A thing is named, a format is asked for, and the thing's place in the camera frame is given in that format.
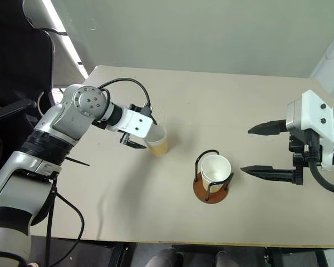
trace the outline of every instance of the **floor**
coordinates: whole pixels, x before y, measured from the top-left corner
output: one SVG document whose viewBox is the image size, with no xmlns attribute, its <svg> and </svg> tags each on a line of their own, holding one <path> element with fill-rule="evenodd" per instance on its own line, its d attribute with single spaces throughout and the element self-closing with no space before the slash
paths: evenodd
<svg viewBox="0 0 334 267">
<path fill-rule="evenodd" d="M 52 239 L 50 263 L 58 260 L 72 245 L 72 241 Z M 161 249 L 170 248 L 172 244 L 139 243 L 134 251 L 130 265 L 122 267 L 145 267 L 147 262 Z M 264 261 L 264 248 L 245 246 L 222 247 L 240 267 L 268 267 Z M 107 267 L 112 248 L 96 244 L 79 243 L 76 249 L 57 267 Z M 211 254 L 182 253 L 183 267 L 212 267 L 214 256 Z M 45 255 L 45 238 L 33 236 L 31 262 L 43 266 Z M 293 253 L 283 256 L 284 267 L 318 267 L 315 254 Z"/>
</svg>

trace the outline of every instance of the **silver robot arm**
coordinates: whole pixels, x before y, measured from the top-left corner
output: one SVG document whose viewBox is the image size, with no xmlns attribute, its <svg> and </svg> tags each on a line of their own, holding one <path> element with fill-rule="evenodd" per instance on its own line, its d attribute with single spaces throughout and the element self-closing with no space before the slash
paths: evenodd
<svg viewBox="0 0 334 267">
<path fill-rule="evenodd" d="M 150 107 L 118 106 L 105 92 L 86 85 L 66 88 L 61 103 L 46 112 L 19 151 L 1 168 L 0 266 L 16 266 L 18 261 L 28 260 L 30 226 L 46 217 L 55 190 L 51 181 L 91 124 L 122 131 L 123 144 L 144 147 L 129 141 L 129 135 L 147 135 L 153 124 Z"/>
</svg>

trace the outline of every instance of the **bolt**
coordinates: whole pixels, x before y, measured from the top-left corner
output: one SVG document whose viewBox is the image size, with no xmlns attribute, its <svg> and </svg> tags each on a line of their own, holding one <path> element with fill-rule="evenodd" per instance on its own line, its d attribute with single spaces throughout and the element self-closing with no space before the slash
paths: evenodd
<svg viewBox="0 0 334 267">
<path fill-rule="evenodd" d="M 310 146 L 308 144 L 305 144 L 303 151 L 304 153 L 308 153 L 310 151 Z"/>
</svg>

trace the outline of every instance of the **black wire cup holder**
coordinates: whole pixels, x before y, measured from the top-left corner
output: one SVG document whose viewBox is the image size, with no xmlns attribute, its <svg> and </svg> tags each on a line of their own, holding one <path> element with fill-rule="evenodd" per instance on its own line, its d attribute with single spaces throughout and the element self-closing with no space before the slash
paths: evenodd
<svg viewBox="0 0 334 267">
<path fill-rule="evenodd" d="M 225 180 L 219 181 L 219 182 L 211 182 L 208 185 L 208 189 L 205 190 L 203 186 L 203 182 L 202 182 L 202 179 L 203 179 L 202 174 L 201 172 L 198 173 L 198 163 L 205 154 L 212 153 L 212 152 L 216 153 L 217 155 L 220 155 L 218 150 L 215 150 L 215 149 L 206 150 L 203 153 L 201 153 L 199 157 L 197 158 L 197 160 L 195 161 L 195 176 L 194 176 L 194 181 L 193 181 L 193 189 L 194 189 L 194 193 L 197 196 L 197 198 L 199 198 L 202 202 L 209 203 L 209 204 L 218 203 L 226 197 L 229 191 L 229 184 L 234 176 L 234 173 L 231 172 L 230 175 Z M 220 190 L 214 193 L 210 192 L 210 189 L 212 188 L 212 186 L 221 185 L 221 184 L 223 184 L 223 186 L 222 188 L 220 188 Z"/>
</svg>

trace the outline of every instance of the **yellow cup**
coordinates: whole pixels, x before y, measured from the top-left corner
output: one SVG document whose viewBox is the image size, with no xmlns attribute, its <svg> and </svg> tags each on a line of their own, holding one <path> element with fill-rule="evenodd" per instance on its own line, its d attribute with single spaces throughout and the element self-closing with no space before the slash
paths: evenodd
<svg viewBox="0 0 334 267">
<path fill-rule="evenodd" d="M 161 125 L 152 124 L 144 141 L 155 156 L 161 156 L 168 151 L 167 130 Z"/>
</svg>

